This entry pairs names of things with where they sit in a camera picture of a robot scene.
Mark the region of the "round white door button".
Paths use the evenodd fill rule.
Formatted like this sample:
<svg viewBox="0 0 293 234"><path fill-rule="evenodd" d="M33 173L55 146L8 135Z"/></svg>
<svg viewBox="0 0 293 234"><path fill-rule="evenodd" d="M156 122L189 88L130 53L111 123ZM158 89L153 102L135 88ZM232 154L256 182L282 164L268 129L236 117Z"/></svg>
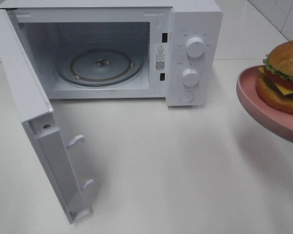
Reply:
<svg viewBox="0 0 293 234"><path fill-rule="evenodd" d="M179 100L181 102L186 102L186 103L191 103L194 99L194 94L191 91L183 91L180 95L179 95Z"/></svg>

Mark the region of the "white microwave knob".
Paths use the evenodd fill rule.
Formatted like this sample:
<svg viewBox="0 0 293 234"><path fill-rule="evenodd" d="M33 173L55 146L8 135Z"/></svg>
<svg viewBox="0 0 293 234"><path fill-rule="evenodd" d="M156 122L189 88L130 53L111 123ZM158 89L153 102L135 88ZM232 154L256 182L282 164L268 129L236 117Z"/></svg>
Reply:
<svg viewBox="0 0 293 234"><path fill-rule="evenodd" d="M200 57L205 51L205 40L200 36L193 36L186 40L186 53L191 58Z"/></svg>
<svg viewBox="0 0 293 234"><path fill-rule="evenodd" d="M182 72L182 82L185 86L192 87L199 82L200 74L195 69L186 69Z"/></svg>

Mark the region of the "white microwave door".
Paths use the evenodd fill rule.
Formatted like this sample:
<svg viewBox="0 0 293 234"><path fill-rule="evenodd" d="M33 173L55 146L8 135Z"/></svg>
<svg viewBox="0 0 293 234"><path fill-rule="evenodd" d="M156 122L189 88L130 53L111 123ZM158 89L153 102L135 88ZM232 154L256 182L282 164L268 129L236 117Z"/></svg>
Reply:
<svg viewBox="0 0 293 234"><path fill-rule="evenodd" d="M29 44L21 41L23 32L15 13L0 9L0 59L21 124L69 223L74 223L90 213L68 154L84 136L64 143Z"/></svg>

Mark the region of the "toy burger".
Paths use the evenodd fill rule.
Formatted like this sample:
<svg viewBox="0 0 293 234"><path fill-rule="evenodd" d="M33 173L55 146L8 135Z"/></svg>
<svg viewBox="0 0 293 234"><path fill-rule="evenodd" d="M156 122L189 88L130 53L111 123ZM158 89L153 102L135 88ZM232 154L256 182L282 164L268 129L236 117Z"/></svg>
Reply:
<svg viewBox="0 0 293 234"><path fill-rule="evenodd" d="M293 114L293 40L275 47L258 68L256 92L270 107Z"/></svg>

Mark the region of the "pink round plate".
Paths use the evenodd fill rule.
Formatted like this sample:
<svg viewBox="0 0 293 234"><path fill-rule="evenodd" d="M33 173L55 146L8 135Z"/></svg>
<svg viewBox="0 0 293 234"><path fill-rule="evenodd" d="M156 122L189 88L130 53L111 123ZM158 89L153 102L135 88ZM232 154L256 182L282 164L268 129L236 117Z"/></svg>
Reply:
<svg viewBox="0 0 293 234"><path fill-rule="evenodd" d="M236 93L247 113L267 130L293 143L293 115L267 105L257 94L259 66L243 70L237 79Z"/></svg>

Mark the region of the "white microwave oven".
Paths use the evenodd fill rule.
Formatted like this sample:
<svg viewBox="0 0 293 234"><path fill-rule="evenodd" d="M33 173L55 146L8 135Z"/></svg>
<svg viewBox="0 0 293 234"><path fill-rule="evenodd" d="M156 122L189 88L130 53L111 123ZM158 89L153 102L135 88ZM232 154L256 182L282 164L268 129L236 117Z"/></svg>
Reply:
<svg viewBox="0 0 293 234"><path fill-rule="evenodd" d="M13 11L22 42L28 42L37 76L49 99L164 98L169 106L204 104L223 13L212 0L6 0L0 9ZM205 51L186 53L186 40L200 36ZM148 47L141 72L122 83L84 87L57 72L65 47L94 41L133 42ZM182 72L195 69L199 82L182 82ZM191 103L179 95L191 91Z"/></svg>

